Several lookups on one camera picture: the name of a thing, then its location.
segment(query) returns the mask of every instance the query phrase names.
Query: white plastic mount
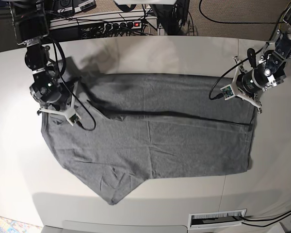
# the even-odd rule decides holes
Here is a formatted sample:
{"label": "white plastic mount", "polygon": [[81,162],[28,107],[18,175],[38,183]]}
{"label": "white plastic mount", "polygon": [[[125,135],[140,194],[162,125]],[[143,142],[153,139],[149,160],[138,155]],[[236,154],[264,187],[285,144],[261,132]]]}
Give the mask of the white plastic mount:
{"label": "white plastic mount", "polygon": [[[73,87],[73,94],[75,95],[76,92],[77,92],[77,89],[78,89],[78,82],[76,82],[74,84],[74,87]],[[62,115],[62,116],[65,116],[67,121],[73,126],[73,124],[76,122],[76,121],[79,121],[81,120],[81,116],[77,113],[77,111],[74,109],[74,104],[75,104],[75,98],[74,96],[71,97],[71,105],[70,107],[61,112],[61,111],[56,111],[56,110],[51,110],[51,109],[46,109],[44,107],[40,107],[40,111],[41,112],[45,112],[45,113],[51,113],[51,114],[56,114],[56,115]]]}
{"label": "white plastic mount", "polygon": [[[237,63],[240,63],[240,60],[238,59],[238,57],[234,57],[234,60]],[[224,94],[224,98],[225,98],[225,100],[229,100],[229,99],[234,98],[234,97],[237,96],[237,97],[239,97],[239,98],[241,98],[241,99],[243,99],[245,101],[248,101],[253,106],[257,107],[259,112],[260,112],[261,107],[262,107],[261,103],[256,101],[256,100],[254,100],[250,96],[246,95],[236,85],[236,81],[237,81],[240,69],[241,69],[240,66],[237,66],[232,83],[221,88],[221,91]]]}

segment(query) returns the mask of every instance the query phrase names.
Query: colorful rug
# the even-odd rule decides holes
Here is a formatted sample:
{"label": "colorful rug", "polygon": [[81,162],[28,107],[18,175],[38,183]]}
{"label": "colorful rug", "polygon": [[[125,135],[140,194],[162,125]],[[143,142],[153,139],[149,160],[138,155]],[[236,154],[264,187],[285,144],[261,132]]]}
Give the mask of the colorful rug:
{"label": "colorful rug", "polygon": [[0,217],[0,233],[41,233],[42,227]]}

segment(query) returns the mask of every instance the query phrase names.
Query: gray t-shirt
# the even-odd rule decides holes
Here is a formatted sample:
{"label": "gray t-shirt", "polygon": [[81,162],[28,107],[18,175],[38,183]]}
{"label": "gray t-shirt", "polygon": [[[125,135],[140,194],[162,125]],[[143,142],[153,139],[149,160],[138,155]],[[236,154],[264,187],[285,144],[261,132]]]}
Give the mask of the gray t-shirt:
{"label": "gray t-shirt", "polygon": [[[254,131],[246,101],[210,101],[216,78],[171,74],[113,74],[79,87],[97,128],[43,114],[42,135],[61,166],[108,204],[147,179],[245,172]],[[219,87],[230,83],[222,79]],[[85,128],[93,122],[77,109]]]}

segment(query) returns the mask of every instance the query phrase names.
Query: table surface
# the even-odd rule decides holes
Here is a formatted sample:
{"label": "table surface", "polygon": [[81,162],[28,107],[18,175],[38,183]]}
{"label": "table surface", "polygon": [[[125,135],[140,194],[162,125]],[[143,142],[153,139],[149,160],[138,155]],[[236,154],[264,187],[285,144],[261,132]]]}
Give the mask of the table surface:
{"label": "table surface", "polygon": [[[231,38],[134,36],[62,43],[89,76],[175,73],[221,76],[263,42]],[[187,225],[191,213],[247,209],[271,216],[291,209],[291,62],[287,78],[261,97],[251,158],[242,174],[149,180],[109,206],[61,168],[42,135],[25,49],[0,53],[0,216],[62,227],[65,220],[119,225]],[[284,222],[289,228],[288,220]],[[207,232],[250,232],[252,227]]]}

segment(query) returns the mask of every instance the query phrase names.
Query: black cable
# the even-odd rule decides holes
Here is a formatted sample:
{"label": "black cable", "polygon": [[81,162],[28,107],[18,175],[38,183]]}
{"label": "black cable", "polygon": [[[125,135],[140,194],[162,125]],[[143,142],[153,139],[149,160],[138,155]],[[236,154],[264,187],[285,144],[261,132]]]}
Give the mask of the black cable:
{"label": "black cable", "polygon": [[189,15],[190,15],[190,18],[191,18],[191,21],[192,21],[192,27],[193,27],[193,36],[195,36],[195,31],[194,31],[194,22],[193,22],[193,18],[192,18],[192,15],[191,13],[188,11]]}
{"label": "black cable", "polygon": [[186,22],[186,20],[187,20],[187,18],[184,18],[184,15],[185,15],[185,10],[184,10],[184,7],[182,7],[182,22]]}
{"label": "black cable", "polygon": [[130,6],[127,5],[119,5],[116,2],[114,2],[116,6],[123,12],[128,13],[131,12],[133,9],[136,8],[136,4],[131,4]]}
{"label": "black cable", "polygon": [[235,219],[234,222],[238,222],[238,221],[239,221],[239,219],[237,219],[235,216],[232,216],[232,218]]}
{"label": "black cable", "polygon": [[273,218],[266,218],[266,219],[247,219],[245,217],[242,217],[242,216],[238,216],[239,218],[241,218],[242,220],[245,220],[245,221],[248,221],[248,222],[265,222],[265,221],[273,221],[273,220],[276,220],[276,219],[279,219],[287,214],[291,213],[291,210],[290,211],[287,211],[277,217],[273,217]]}
{"label": "black cable", "polygon": [[248,224],[248,223],[245,223],[245,222],[242,222],[242,224],[243,224],[243,225],[246,225],[246,226],[250,226],[250,227],[261,227],[261,228],[263,228],[263,227],[271,226],[271,225],[273,225],[274,223],[280,222],[281,220],[284,220],[285,218],[289,217],[290,215],[291,215],[291,213],[288,214],[287,216],[284,216],[284,217],[282,217],[282,218],[280,218],[280,219],[278,219],[278,220],[276,220],[276,221],[274,221],[274,222],[271,222],[271,223],[269,223],[269,224],[266,224],[266,225],[254,225],[254,224]]}
{"label": "black cable", "polygon": [[[61,16],[61,15],[58,15],[58,14],[54,14],[54,13],[48,13],[48,14],[55,15],[57,17],[64,18],[64,19],[67,19],[67,20],[72,20],[72,21],[80,20],[80,21],[85,21],[85,22],[105,22],[105,23],[115,24],[113,22],[105,21],[105,20],[102,20],[102,19],[82,19],[82,18],[77,18],[77,17],[76,18],[71,18],[71,17],[65,17],[65,16]],[[139,32],[139,31],[135,31],[133,29],[130,29],[130,28],[127,28],[127,27],[123,27],[121,25],[119,25],[119,27],[125,28],[125,29],[130,30],[130,31],[135,32],[135,33],[140,33],[140,34],[143,34],[143,35],[152,35],[152,34],[149,34],[149,33],[142,33],[142,32]]]}
{"label": "black cable", "polygon": [[[184,7],[181,5],[181,4],[177,4],[179,7],[181,7],[182,8],[182,11],[183,11],[183,13],[182,13],[182,15],[184,15]],[[181,31],[181,29],[182,29],[182,26],[183,26],[183,22],[184,22],[184,20],[183,20],[183,18],[181,19],[181,25],[180,25],[180,28],[179,28],[179,30],[177,31],[177,33],[176,33],[176,35],[179,35],[179,32]]]}
{"label": "black cable", "polygon": [[146,24],[141,24],[141,32],[143,33],[146,29]]}
{"label": "black cable", "polygon": [[144,8],[144,5],[143,4],[141,4],[141,6],[142,6],[142,9],[143,9],[143,11],[144,11],[144,20],[146,19],[146,10],[145,10],[145,8]]}
{"label": "black cable", "polygon": [[212,88],[210,89],[210,92],[208,94],[208,98],[210,100],[217,100],[223,97],[223,93],[220,93],[218,95],[216,95],[215,97],[211,97],[211,94],[214,90],[214,88],[216,87],[216,85],[220,82],[220,80],[222,78],[224,78],[229,72],[231,72],[233,69],[235,69],[237,66],[240,66],[242,63],[246,62],[248,60],[248,58],[242,60],[241,62],[237,63],[235,66],[233,66],[231,69],[229,69],[227,72],[225,72],[220,78],[217,79],[217,81],[214,83],[214,85],[212,86]]}
{"label": "black cable", "polygon": [[93,117],[93,115],[89,112],[89,110],[84,106],[84,104],[79,100],[79,98],[69,89],[69,87],[67,86],[65,80],[63,79],[62,77],[62,73],[65,72],[65,67],[64,67],[64,64],[66,64],[66,58],[65,58],[65,54],[64,54],[64,51],[63,51],[63,48],[61,47],[61,45],[58,43],[58,41],[52,39],[53,41],[53,47],[54,47],[54,53],[55,53],[55,61],[56,61],[56,65],[57,65],[57,68],[59,69],[59,66],[58,66],[58,57],[57,57],[57,51],[56,51],[56,47],[58,48],[58,51],[62,57],[62,61],[63,61],[63,68],[60,70],[59,72],[59,77],[61,78],[65,88],[69,91],[69,93],[79,102],[79,104],[85,109],[85,111],[88,113],[88,115],[91,117],[91,119],[93,120],[93,123],[94,123],[94,127],[91,128],[91,129],[86,129],[83,127],[82,123],[77,121],[77,125],[79,127],[81,127],[82,129],[86,130],[86,131],[93,131],[95,130],[96,128],[96,120],[95,118]]}
{"label": "black cable", "polygon": [[121,17],[122,17],[122,19],[124,19],[124,21],[126,22],[126,23],[128,23],[127,22],[127,20],[120,14],[120,13],[118,13]]}
{"label": "black cable", "polygon": [[209,17],[207,17],[203,12],[202,12],[202,2],[203,0],[200,0],[199,2],[199,12],[201,13],[201,15],[203,17],[205,17],[206,19],[210,20],[211,22],[214,22],[214,23],[222,23],[222,24],[278,24],[277,22],[221,22],[221,21],[217,21],[217,20],[214,20],[214,19],[211,19]]}
{"label": "black cable", "polygon": [[[147,11],[147,13],[146,13],[145,16],[149,15],[151,12],[152,12],[152,9],[149,9],[149,10]],[[135,22],[135,21],[141,20],[143,17],[144,17],[144,16],[141,16],[140,18],[135,19],[135,20],[133,20],[132,22]]]}

